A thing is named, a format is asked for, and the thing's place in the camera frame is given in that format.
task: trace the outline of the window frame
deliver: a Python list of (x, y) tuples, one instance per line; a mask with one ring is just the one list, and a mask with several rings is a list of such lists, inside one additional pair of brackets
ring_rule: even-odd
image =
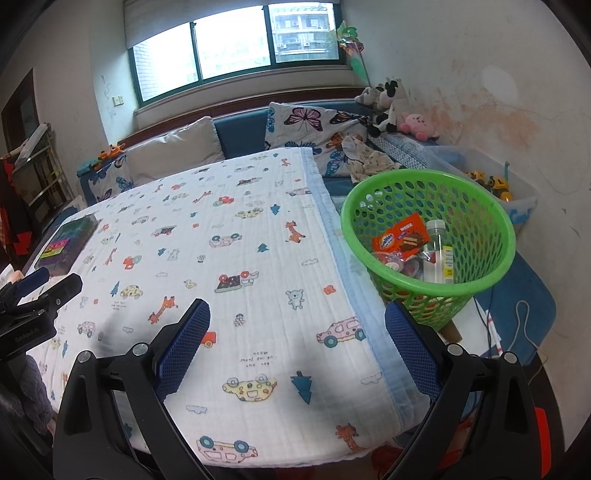
[[(273, 32), (271, 27), (271, 14), (269, 13), (269, 6), (264, 5), (262, 7), (263, 14), (265, 16), (265, 27), (267, 29), (267, 44), (269, 47), (269, 59), (271, 64), (268, 66), (256, 67), (252, 69), (245, 69), (245, 70), (237, 70), (235, 72), (225, 73), (223, 75), (218, 75), (216, 77), (211, 77), (208, 79), (203, 79), (202, 71), (201, 71), (201, 64), (199, 62), (199, 51), (197, 49), (197, 38), (195, 35), (195, 23), (189, 22), (188, 26), (191, 30), (191, 41), (193, 43), (193, 55), (195, 57), (195, 66), (197, 67), (197, 75), (199, 80), (196, 82), (188, 83), (186, 85), (182, 85), (178, 88), (173, 90), (169, 90), (168, 92), (161, 93), (155, 97), (152, 97), (148, 100), (143, 100), (141, 88), (139, 86), (139, 77), (137, 67), (135, 65), (135, 55), (134, 55), (134, 48), (131, 47), (127, 52), (129, 56), (129, 66), (131, 68), (131, 76), (134, 84), (135, 96), (138, 101), (138, 107), (142, 108), (147, 106), (151, 103), (158, 102), (166, 97), (171, 95), (175, 95), (176, 93), (184, 92), (185, 90), (189, 90), (201, 85), (206, 85), (208, 83), (217, 82), (218, 80), (223, 80), (231, 77), (236, 77), (240, 75), (246, 75), (249, 73), (256, 73), (256, 72), (266, 72), (269, 70), (280, 70), (280, 69), (287, 69), (293, 67), (301, 67), (301, 66), (322, 66), (322, 65), (347, 65), (347, 56), (342, 48), (337, 47), (339, 52), (339, 58), (334, 60), (294, 60), (294, 61), (282, 61), (277, 62), (275, 58), (275, 45), (273, 43)], [(340, 9), (340, 4), (333, 4), (333, 12), (335, 14), (335, 27), (339, 28), (339, 25), (343, 21), (343, 15)]]

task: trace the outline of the beige cloth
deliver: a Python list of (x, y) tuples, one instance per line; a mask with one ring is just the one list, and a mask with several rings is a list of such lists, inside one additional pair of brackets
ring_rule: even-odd
[(347, 135), (342, 145), (343, 152), (349, 158), (349, 171), (353, 183), (400, 167), (400, 164), (392, 161), (386, 153), (378, 152), (350, 135)]

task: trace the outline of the window sill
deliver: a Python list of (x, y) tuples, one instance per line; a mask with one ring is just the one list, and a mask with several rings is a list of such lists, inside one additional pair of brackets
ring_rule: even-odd
[(237, 75), (175, 93), (134, 112), (140, 129), (162, 120), (237, 98), (291, 89), (351, 87), (359, 79), (347, 65), (301, 66)]

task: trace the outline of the metal screw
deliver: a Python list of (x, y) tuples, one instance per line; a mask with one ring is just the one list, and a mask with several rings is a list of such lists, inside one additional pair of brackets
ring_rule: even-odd
[(148, 351), (148, 345), (146, 345), (145, 343), (138, 343), (137, 345), (134, 345), (134, 347), (131, 350), (131, 352), (135, 356), (142, 356), (147, 351)]
[(510, 364), (516, 364), (517, 363), (517, 357), (515, 356), (514, 353), (506, 352), (505, 355), (503, 356), (503, 358), (506, 361), (508, 361)]
[(453, 356), (460, 356), (464, 353), (464, 349), (459, 346), (457, 343), (451, 343), (447, 346), (447, 351), (452, 354)]
[(88, 350), (84, 350), (83, 352), (80, 352), (78, 354), (78, 361), (83, 364), (84, 362), (87, 362), (88, 360), (90, 360), (90, 352)]

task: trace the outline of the window shade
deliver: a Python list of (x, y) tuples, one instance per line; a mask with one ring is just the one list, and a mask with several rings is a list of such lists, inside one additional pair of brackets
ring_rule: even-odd
[[(170, 28), (229, 10), (281, 3), (277, 0), (125, 0), (127, 48)], [(340, 0), (324, 0), (338, 4)]]

